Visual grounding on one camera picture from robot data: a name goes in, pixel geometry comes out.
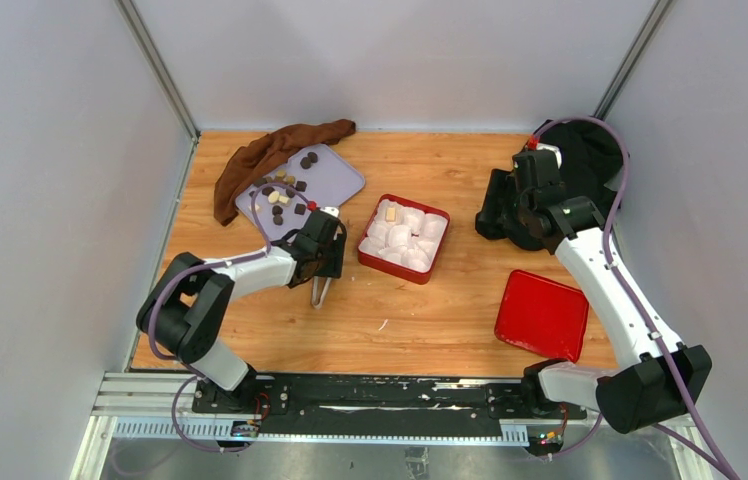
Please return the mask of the metal tongs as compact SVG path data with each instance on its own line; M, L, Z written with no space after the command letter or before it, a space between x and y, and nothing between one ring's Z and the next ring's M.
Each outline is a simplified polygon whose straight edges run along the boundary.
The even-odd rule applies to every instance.
M310 304L314 309L320 310L323 307L331 283L332 279L330 277L316 276L313 278Z

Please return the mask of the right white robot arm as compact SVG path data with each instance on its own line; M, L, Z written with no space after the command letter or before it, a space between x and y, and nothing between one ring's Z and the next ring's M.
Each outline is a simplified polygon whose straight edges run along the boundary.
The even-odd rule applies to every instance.
M547 356L525 368L521 403L546 417L560 403L593 410L619 433L686 414L712 370L702 345L688 346L632 279L612 244L611 227L595 203L571 197L552 149L525 149L508 170L494 169L476 221L510 232L519 224L566 268L600 319L615 355L615 371Z

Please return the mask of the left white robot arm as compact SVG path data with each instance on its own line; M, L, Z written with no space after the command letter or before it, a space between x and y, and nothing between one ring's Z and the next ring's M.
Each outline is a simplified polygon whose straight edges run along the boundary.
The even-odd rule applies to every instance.
M341 276L347 230L336 207L312 209L303 226L244 255L204 260L177 255L136 317L137 328L157 352L218 387L218 400L233 413L248 411L255 370L219 339L231 301L275 287L290 289Z

